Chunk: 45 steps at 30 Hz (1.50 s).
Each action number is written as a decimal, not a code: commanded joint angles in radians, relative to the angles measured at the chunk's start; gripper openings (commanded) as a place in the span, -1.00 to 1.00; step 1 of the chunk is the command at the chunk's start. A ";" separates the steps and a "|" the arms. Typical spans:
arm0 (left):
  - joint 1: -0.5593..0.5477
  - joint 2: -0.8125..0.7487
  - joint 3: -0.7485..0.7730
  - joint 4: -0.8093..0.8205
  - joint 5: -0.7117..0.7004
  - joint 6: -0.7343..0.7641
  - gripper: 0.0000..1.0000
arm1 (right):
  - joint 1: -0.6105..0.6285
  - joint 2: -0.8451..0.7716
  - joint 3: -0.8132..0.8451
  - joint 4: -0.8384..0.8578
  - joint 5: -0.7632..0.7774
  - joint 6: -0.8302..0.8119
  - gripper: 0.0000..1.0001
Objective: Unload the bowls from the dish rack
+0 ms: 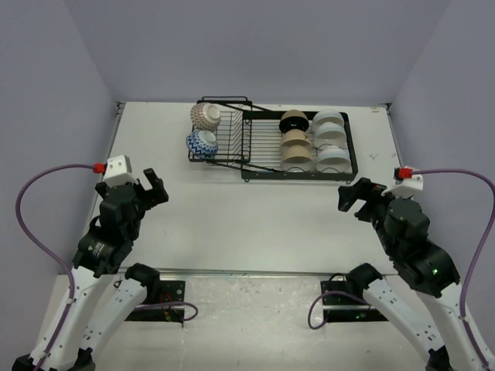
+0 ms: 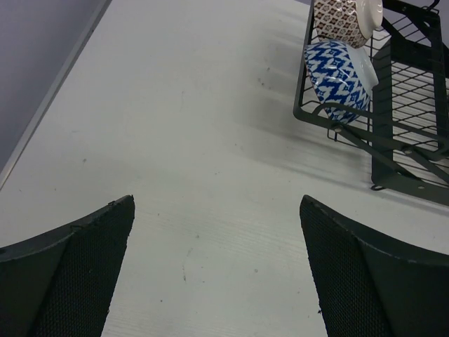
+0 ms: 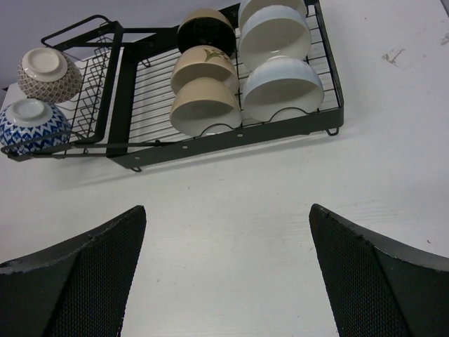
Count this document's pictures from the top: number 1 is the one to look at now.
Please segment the blue zigzag red bowl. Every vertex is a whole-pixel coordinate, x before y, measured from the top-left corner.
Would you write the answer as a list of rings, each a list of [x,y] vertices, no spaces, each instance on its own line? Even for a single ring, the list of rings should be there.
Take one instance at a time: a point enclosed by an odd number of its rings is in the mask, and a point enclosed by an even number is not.
[[[186,137],[186,146],[195,159],[214,159],[218,151],[215,134],[211,131],[193,130]]]

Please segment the beige bowl front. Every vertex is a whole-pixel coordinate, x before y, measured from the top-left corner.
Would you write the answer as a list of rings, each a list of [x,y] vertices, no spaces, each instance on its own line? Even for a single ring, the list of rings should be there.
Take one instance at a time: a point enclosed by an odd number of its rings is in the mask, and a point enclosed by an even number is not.
[[[310,172],[316,166],[308,148],[302,145],[292,145],[283,152],[280,168],[285,172]]]

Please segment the beige bowl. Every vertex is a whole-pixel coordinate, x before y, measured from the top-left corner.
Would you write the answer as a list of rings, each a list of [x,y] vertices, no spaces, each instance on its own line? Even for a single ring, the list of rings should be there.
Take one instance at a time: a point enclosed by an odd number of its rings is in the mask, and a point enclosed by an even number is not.
[[[293,145],[301,145],[306,148],[312,147],[309,136],[302,130],[292,129],[282,135],[280,148],[285,149]]]
[[[285,172],[310,172],[316,166],[308,148],[302,145],[292,145],[283,152],[280,168]]]

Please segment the brown patterned bowl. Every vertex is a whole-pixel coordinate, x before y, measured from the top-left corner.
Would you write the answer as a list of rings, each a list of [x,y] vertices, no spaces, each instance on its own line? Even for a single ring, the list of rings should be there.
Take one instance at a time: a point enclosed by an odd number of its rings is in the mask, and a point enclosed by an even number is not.
[[[212,103],[195,104],[190,110],[190,120],[197,130],[215,132],[220,124],[220,108]]]

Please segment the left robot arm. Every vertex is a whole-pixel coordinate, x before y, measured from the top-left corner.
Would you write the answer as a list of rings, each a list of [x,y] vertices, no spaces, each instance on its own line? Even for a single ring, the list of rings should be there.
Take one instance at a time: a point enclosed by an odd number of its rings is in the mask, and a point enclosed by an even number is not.
[[[97,353],[125,319],[160,296],[159,272],[134,264],[110,301],[96,309],[131,253],[145,213],[169,196],[152,168],[143,172],[150,189],[127,167],[95,164],[91,170],[104,176],[95,186],[102,198],[100,212],[80,239],[73,264],[63,265],[69,283],[55,317],[34,350],[15,360],[14,370],[93,370]]]

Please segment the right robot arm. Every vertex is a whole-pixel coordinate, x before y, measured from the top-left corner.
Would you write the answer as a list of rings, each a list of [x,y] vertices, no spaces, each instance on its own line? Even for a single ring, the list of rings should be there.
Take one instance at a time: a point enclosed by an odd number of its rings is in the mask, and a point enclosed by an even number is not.
[[[346,275],[346,297],[375,307],[412,344],[427,370],[492,370],[494,354],[460,304],[463,282],[451,257],[428,238],[430,220],[420,205],[367,178],[341,186],[338,193],[342,212],[364,201],[355,217],[373,227],[398,276],[432,321],[423,321],[370,264]]]

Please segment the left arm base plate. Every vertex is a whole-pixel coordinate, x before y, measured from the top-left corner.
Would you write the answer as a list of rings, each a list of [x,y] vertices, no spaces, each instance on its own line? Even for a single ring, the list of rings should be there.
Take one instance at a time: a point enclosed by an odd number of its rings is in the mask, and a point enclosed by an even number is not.
[[[183,301],[185,296],[185,281],[161,281],[158,291],[151,299],[146,299],[145,305],[168,303],[171,301]],[[170,322],[183,323],[185,309],[183,307],[160,307],[132,312],[125,321],[127,322]]]

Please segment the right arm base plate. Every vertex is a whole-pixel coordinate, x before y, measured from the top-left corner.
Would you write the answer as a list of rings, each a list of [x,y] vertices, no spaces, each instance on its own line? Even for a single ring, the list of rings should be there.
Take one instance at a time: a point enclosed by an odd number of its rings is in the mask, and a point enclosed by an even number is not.
[[[346,291],[346,278],[333,274],[328,280],[320,281],[321,293]],[[374,307],[342,295],[331,295],[322,300],[323,317],[328,323],[387,322],[387,319]]]

